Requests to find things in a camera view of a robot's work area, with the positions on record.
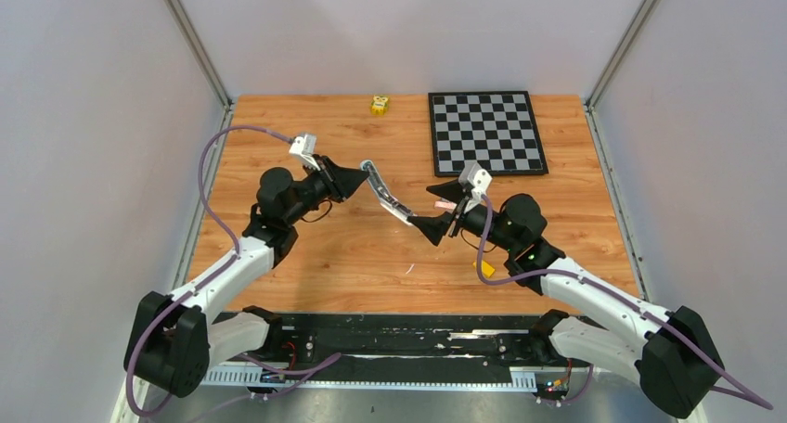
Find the pink white small stapler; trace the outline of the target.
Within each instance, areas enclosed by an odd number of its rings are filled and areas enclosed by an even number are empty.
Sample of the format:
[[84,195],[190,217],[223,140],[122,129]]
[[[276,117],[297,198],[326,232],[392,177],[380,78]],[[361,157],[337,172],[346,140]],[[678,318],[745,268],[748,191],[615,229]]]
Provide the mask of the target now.
[[436,209],[441,209],[441,210],[446,210],[446,211],[453,211],[457,207],[457,204],[454,203],[454,202],[450,202],[450,201],[437,200],[437,201],[434,202],[433,206]]

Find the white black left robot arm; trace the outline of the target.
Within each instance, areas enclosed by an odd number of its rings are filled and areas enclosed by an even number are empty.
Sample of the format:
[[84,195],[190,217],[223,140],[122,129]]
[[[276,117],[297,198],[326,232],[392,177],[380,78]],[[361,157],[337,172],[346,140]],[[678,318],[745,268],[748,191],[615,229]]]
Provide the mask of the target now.
[[167,294],[151,291],[139,302],[124,358],[131,378],[183,398],[210,369],[237,355],[252,352],[272,361],[282,354],[276,314],[249,306],[226,320],[218,317],[252,281],[288,256],[298,221],[323,202],[346,201],[368,179],[367,171],[339,166],[326,156],[315,161],[300,181],[283,167],[265,171],[238,245],[189,283]]

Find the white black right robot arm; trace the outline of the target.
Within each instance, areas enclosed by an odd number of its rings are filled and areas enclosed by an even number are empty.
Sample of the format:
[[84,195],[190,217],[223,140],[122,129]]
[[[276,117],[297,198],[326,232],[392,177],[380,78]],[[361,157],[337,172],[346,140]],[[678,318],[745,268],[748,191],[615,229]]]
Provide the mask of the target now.
[[495,209],[488,184],[452,181],[428,192],[454,203],[439,216],[408,217],[438,245],[467,231],[508,254],[506,283],[566,303],[591,319],[586,324],[561,311],[541,319],[530,352],[542,365],[573,358],[638,385],[671,417],[685,419],[722,376],[724,365],[701,316],[688,306],[669,310],[639,299],[593,275],[543,236],[548,221],[536,200],[516,194]]

